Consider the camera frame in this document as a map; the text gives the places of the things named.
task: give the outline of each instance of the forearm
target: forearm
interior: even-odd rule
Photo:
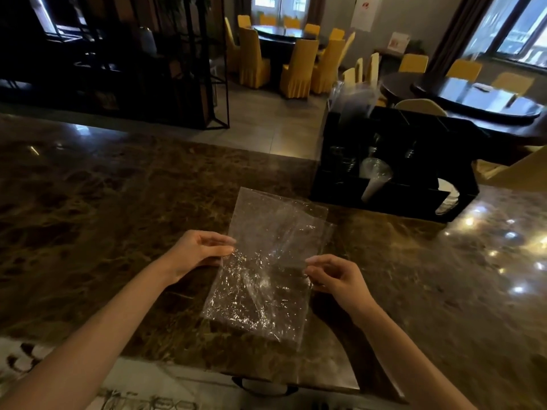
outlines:
[[[152,263],[56,348],[0,402],[0,409],[85,408],[166,282]]]
[[[379,306],[359,313],[354,321],[411,405],[435,410],[475,408]]]

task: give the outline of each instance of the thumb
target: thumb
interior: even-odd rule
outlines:
[[[337,283],[337,279],[327,275],[323,268],[317,266],[308,266],[304,269],[304,273],[316,282],[324,285],[327,289],[333,288]]]
[[[202,253],[204,257],[222,257],[230,255],[234,252],[233,246],[203,246]]]

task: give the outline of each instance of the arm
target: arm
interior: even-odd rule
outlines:
[[[331,293],[365,333],[386,373],[420,409],[474,409],[371,296],[359,267],[333,255],[306,261],[316,290]]]
[[[235,241],[188,231],[0,401],[0,410],[84,409],[161,292],[197,266],[220,264]]]

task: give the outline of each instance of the marble countertop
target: marble countertop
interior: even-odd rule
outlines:
[[[306,198],[313,161],[0,115],[0,335],[56,345],[240,187]],[[547,199],[483,187],[448,227],[329,207],[328,251],[480,408],[547,406]],[[126,356],[397,400],[324,294],[299,351],[203,320],[215,269],[169,287]]]

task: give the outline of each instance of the hand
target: hand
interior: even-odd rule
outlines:
[[[178,282],[198,266],[220,266],[222,257],[234,251],[236,241],[229,236],[188,230],[157,262],[168,272],[168,284]]]
[[[355,263],[334,255],[313,256],[306,263],[304,273],[310,277],[313,288],[332,294],[354,323],[377,307]]]

